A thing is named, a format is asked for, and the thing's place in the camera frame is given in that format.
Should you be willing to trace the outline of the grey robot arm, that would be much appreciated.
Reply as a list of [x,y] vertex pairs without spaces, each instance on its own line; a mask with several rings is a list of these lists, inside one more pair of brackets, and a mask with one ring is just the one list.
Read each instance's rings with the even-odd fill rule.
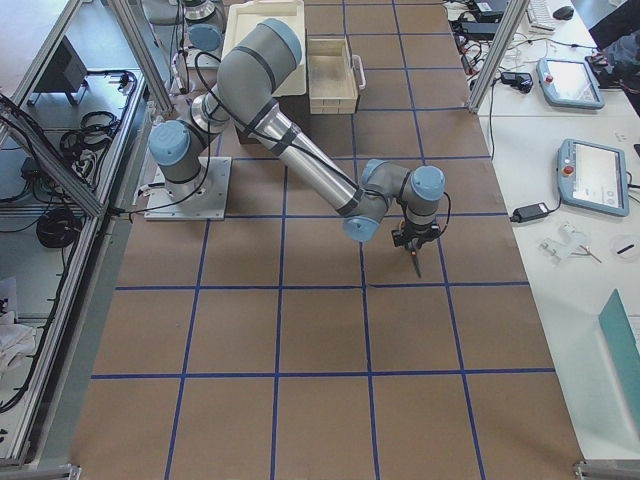
[[173,199],[180,201],[198,188],[206,175],[200,153],[228,122],[234,122],[343,217],[343,230],[351,239],[371,240],[392,203],[403,212],[401,226],[392,233],[395,246],[416,252],[439,238],[445,229],[436,213],[446,194],[439,168],[408,169],[372,159],[355,183],[281,112],[273,94],[302,59],[294,30],[267,18],[224,56],[216,84],[192,101],[187,116],[152,130],[148,147]]
[[192,47],[220,56],[226,31],[226,16],[222,1],[180,1],[186,21],[187,36]]

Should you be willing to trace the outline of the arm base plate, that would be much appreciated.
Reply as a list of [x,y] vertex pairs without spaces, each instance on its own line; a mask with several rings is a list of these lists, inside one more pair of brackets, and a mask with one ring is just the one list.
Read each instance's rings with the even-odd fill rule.
[[231,178],[231,157],[200,156],[199,176],[185,184],[167,182],[159,166],[143,212],[150,221],[223,221]]

